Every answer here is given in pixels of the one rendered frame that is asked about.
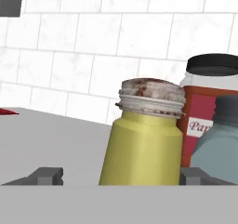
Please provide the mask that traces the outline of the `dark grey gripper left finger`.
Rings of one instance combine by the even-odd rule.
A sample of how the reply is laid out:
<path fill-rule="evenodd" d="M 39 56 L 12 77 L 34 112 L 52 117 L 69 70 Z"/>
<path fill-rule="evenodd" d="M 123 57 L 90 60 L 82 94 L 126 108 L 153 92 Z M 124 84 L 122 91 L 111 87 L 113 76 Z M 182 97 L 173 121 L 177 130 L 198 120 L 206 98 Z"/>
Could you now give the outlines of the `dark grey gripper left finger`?
<path fill-rule="evenodd" d="M 63 184 L 63 168 L 62 167 L 39 167 L 28 177 L 15 179 L 5 183 L 9 186 L 17 185 L 38 185 L 38 186 L 51 186 Z"/>

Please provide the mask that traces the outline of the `red spice jar black lid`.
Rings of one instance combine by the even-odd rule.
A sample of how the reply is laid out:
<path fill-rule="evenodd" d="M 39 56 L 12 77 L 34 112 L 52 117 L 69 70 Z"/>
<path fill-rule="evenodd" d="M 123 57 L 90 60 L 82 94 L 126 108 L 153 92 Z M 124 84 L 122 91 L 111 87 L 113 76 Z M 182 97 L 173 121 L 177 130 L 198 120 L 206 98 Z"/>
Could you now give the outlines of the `red spice jar black lid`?
<path fill-rule="evenodd" d="M 189 167 L 195 143 L 213 124 L 216 97 L 238 95 L 238 56 L 202 54 L 188 59 L 179 84 L 186 95 L 184 115 L 177 121 L 183 133 L 181 165 Z"/>

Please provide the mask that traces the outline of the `yellow shaker with white cap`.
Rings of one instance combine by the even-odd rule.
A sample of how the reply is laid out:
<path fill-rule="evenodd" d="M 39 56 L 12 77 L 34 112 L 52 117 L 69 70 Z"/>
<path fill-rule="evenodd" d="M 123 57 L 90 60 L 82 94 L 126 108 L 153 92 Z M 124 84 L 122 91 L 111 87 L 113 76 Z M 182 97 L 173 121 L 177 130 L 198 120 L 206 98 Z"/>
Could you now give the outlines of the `yellow shaker with white cap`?
<path fill-rule="evenodd" d="M 112 130 L 100 174 L 101 185 L 177 185 L 179 183 L 182 87 L 154 78 L 125 80 L 122 110 Z"/>

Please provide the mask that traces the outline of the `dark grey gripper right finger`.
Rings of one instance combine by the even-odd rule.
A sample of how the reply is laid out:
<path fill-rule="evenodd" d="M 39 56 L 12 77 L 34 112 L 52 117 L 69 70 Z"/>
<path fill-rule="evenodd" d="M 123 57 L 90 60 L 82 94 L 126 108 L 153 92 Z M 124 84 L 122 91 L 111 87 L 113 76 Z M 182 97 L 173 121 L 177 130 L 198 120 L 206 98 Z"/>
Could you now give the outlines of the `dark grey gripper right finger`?
<path fill-rule="evenodd" d="M 198 167 L 182 167 L 179 175 L 180 185 L 229 185 L 231 183 L 219 178 L 213 178 L 207 175 L 202 169 Z"/>

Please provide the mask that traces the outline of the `red flat object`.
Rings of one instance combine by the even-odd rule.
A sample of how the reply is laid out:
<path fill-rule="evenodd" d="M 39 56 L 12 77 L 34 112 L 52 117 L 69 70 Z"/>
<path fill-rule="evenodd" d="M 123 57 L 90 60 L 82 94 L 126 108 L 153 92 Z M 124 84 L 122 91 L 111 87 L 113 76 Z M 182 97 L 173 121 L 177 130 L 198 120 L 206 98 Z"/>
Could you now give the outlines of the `red flat object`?
<path fill-rule="evenodd" d="M 11 110 L 0 108 L 0 115 L 15 115 L 19 114 L 18 112 L 13 112 Z"/>

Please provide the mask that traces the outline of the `dark grey cabinet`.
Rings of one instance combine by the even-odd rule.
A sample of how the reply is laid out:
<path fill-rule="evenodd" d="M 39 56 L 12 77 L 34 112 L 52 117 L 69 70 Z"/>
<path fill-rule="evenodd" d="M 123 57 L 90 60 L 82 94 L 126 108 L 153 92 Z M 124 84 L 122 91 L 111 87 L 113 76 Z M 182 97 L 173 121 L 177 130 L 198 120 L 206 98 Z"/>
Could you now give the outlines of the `dark grey cabinet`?
<path fill-rule="evenodd" d="M 0 0 L 0 17 L 19 17 L 21 1 L 22 0 Z"/>

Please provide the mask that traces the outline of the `pale blue bottle grey cap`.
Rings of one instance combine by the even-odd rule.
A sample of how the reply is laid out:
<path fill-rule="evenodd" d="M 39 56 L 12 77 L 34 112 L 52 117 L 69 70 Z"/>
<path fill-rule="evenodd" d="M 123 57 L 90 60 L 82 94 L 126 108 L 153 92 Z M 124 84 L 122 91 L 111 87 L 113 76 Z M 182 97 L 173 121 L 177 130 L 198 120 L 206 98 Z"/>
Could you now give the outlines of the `pale blue bottle grey cap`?
<path fill-rule="evenodd" d="M 197 139 L 191 167 L 238 185 L 238 95 L 216 98 L 213 125 Z"/>

